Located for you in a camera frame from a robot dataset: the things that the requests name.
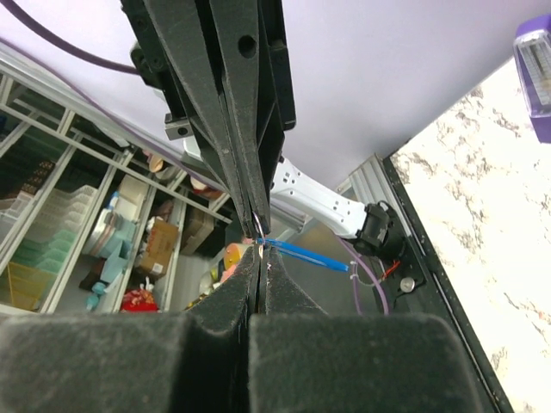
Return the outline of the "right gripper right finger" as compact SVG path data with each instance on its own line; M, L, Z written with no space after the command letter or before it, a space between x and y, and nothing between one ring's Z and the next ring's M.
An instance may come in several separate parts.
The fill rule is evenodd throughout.
M416 311L325 314L263 253L249 322L253 412L485 412L446 307L427 286Z

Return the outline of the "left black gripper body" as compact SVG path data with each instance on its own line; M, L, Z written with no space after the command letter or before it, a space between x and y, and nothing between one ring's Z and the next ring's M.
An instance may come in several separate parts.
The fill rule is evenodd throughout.
M213 150L204 139L202 126L195 124L196 112L190 107L189 99L165 54L145 2L126 1L122 4L137 39L131 52L132 61L144 82L159 90L168 105L169 111L164 119L168 138L176 140L194 136L203 159L204 152L213 154ZM211 1L194 2L200 14L217 89L223 95L223 64L209 4ZM280 159L284 133L294 127L296 115L282 5L278 1L257 2L260 39L258 157L262 179L268 181L273 177ZM207 169L217 180L225 180L223 175L215 175L208 166Z

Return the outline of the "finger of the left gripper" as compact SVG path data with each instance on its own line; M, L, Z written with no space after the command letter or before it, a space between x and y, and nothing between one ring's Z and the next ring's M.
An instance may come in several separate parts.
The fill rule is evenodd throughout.
M258 157L259 13L257 1L211 1L223 71L221 83L232 130L242 187L266 224L269 215Z
M146 1L145 7L189 105L196 112L195 124L202 126L204 139L217 156L204 152L203 159L215 175L224 176L244 234L252 237L251 205L241 183L243 169L238 166L235 133L227 113L226 98L217 89L197 4L194 1Z

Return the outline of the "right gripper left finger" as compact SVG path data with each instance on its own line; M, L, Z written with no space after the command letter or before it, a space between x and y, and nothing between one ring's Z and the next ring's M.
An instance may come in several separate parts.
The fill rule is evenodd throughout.
M246 412L260 257L187 311L14 316L1 324L4 412Z

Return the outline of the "blue key tag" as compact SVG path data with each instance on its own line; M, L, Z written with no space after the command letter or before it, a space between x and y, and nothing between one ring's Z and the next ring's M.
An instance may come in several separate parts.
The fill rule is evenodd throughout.
M336 261L330 257L323 256L321 254L312 252L310 250L301 248L299 246L287 243L284 241L266 238L265 243L272 248L275 248L284 255L292 256L304 262L309 262L313 265L327 268L332 271L338 271L347 273L349 271L349 265L343 262Z

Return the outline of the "metal keyring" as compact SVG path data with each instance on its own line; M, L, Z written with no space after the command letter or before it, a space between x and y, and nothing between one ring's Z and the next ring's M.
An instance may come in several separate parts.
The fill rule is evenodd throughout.
M268 227L266 226L265 222L261 219L258 213L252 212L251 215L253 219L254 228L257 232L257 237L262 240L265 240L269 233Z

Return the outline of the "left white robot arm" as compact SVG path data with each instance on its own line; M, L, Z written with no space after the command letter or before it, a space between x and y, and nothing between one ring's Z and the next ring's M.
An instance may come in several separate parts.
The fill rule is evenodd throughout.
M388 204L344 198L282 155L296 112L280 2L125 1L121 7L137 39L133 62L167 103L167 137L195 140L247 237L269 233L269 202L277 199L362 255L386 262L402 255L404 231Z

